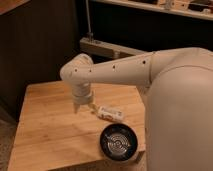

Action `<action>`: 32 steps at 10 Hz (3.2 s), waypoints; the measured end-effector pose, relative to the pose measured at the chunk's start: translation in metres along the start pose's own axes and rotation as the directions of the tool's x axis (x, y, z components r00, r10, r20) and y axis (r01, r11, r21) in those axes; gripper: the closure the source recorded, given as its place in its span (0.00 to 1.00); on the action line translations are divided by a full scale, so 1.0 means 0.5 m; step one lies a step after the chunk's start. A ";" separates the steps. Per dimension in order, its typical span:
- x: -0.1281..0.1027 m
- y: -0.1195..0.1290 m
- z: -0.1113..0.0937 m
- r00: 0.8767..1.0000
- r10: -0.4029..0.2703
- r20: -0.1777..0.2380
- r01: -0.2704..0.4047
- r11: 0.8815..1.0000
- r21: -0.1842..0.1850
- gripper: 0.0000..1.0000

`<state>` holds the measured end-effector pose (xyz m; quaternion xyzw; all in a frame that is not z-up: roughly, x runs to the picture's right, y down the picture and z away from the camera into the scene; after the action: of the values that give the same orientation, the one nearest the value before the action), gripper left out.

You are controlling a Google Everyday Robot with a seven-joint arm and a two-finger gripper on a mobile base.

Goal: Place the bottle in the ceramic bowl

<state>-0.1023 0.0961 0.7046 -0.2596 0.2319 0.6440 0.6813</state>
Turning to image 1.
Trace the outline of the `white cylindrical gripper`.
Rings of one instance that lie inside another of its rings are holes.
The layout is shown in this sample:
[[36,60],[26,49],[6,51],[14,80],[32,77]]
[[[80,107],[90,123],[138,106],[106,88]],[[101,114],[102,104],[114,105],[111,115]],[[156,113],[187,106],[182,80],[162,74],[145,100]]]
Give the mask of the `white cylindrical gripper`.
[[74,102],[73,104],[74,113],[78,113],[80,105],[86,105],[86,104],[88,104],[91,110],[93,111],[97,110],[97,106],[94,103],[91,103],[93,101],[93,92],[91,90],[90,83],[73,85],[72,98]]

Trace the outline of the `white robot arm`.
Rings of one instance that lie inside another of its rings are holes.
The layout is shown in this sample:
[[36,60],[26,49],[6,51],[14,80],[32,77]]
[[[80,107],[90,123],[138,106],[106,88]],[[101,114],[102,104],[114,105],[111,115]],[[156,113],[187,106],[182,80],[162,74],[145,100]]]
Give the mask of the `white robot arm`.
[[213,51],[177,48],[99,64],[81,53],[60,77],[79,105],[93,100],[93,83],[138,88],[147,171],[213,171]]

